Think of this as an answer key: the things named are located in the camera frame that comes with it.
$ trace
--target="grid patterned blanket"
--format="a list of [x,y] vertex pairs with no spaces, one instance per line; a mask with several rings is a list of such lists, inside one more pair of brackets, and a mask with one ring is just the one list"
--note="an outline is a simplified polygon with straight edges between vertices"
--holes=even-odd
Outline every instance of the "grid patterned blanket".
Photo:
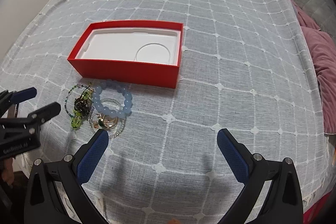
[[[266,159],[291,157],[305,208],[322,195],[331,157],[314,67],[289,0],[50,0],[1,64],[1,88],[38,90],[19,114],[62,103],[74,84],[92,81],[67,62],[69,52],[91,22],[124,19],[183,22],[185,32],[177,88],[130,84],[125,130],[83,185],[106,219],[217,223],[243,187],[217,147],[221,128]],[[113,90],[101,96],[122,102]],[[88,122],[71,130],[63,109],[21,165],[29,173],[38,157],[60,160],[92,135]]]

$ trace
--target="metal bolt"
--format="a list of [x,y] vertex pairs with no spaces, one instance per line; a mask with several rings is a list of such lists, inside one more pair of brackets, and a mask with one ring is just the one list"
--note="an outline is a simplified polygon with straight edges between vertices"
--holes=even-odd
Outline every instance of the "metal bolt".
[[66,155],[66,156],[64,157],[64,160],[65,160],[65,161],[70,161],[70,160],[72,160],[72,155]]
[[34,164],[35,165],[40,165],[41,162],[42,162],[41,159],[37,159],[37,160],[34,161]]
[[285,158],[285,162],[287,162],[288,164],[292,164],[293,163],[293,161],[292,161],[291,158]]
[[254,157],[255,160],[262,160],[263,159],[262,155],[260,155],[258,153],[254,154],[253,157]]

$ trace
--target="blue beaded bracelet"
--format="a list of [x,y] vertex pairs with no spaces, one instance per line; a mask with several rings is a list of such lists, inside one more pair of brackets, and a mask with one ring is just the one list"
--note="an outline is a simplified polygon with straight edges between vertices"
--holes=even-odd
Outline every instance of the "blue beaded bracelet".
[[[106,106],[103,106],[100,101],[100,93],[107,87],[110,86],[112,88],[115,88],[119,93],[122,93],[125,97],[124,101],[124,107],[122,110],[116,111],[114,109],[109,109]],[[132,108],[132,94],[127,89],[127,87],[121,85],[117,81],[112,81],[111,79],[108,79],[106,81],[103,81],[100,83],[100,85],[97,85],[94,88],[94,93],[92,94],[92,101],[93,105],[96,108],[98,112],[101,112],[111,118],[118,117],[120,119],[125,118],[125,114],[131,113]]]

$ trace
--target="red box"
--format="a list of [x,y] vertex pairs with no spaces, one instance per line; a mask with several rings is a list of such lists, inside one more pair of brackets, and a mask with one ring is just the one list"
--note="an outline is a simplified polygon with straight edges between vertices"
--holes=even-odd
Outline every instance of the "red box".
[[177,22],[120,20],[92,23],[72,49],[68,61],[85,78],[175,88],[182,35],[183,24]]

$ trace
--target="bracelet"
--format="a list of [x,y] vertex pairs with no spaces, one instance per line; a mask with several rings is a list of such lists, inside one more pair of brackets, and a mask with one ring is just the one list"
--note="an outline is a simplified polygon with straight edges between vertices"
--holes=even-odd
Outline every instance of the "bracelet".
[[[101,102],[102,103],[104,103],[104,102],[111,102],[111,103],[114,103],[114,104],[116,104],[117,106],[121,106],[120,105],[120,103],[117,101],[117,100],[114,100],[114,99],[102,99],[101,100]],[[93,111],[95,110],[95,107],[94,107],[94,105],[92,106],[92,108],[91,108],[91,112],[90,112],[90,115],[89,115],[89,124],[90,124],[90,127],[91,127],[91,131],[93,132],[93,134],[94,133],[96,133],[96,128],[95,128],[95,126],[94,126],[94,121],[93,121],[93,119],[92,119],[92,116],[93,116]],[[115,132],[113,132],[111,135],[109,134],[109,139],[114,139],[115,137],[117,137],[117,136],[119,136],[122,132],[123,132],[123,130],[124,130],[124,128],[125,128],[125,122],[126,122],[126,118],[124,118],[124,119],[120,119],[120,126],[119,126],[119,128],[115,131]],[[108,128],[108,132],[110,131],[110,129],[111,128],[114,128],[115,129],[115,126],[113,126],[113,127],[109,127]]]
[[[117,112],[114,109],[109,109],[106,106],[103,106],[100,100],[100,94],[105,89],[107,86],[110,86],[112,88],[115,88],[119,93],[122,93],[122,95],[125,97],[124,100],[124,107],[122,110],[119,109]],[[106,81],[103,81],[100,83],[100,85],[97,85],[94,88],[94,92],[92,94],[92,102],[94,107],[98,112],[101,112],[111,118],[118,117],[120,119],[125,118],[125,114],[131,113],[131,108],[132,108],[132,94],[128,90],[127,87],[121,85],[117,81],[112,81],[111,79],[108,79]]]
[[[75,99],[74,107],[73,107],[73,114],[68,111],[67,102],[71,92],[75,88],[85,88],[79,98]],[[71,117],[71,126],[73,129],[78,129],[82,124],[82,118],[87,116],[90,113],[90,108],[92,107],[92,93],[93,90],[90,86],[86,85],[74,85],[68,92],[67,97],[64,102],[64,109],[66,113]]]

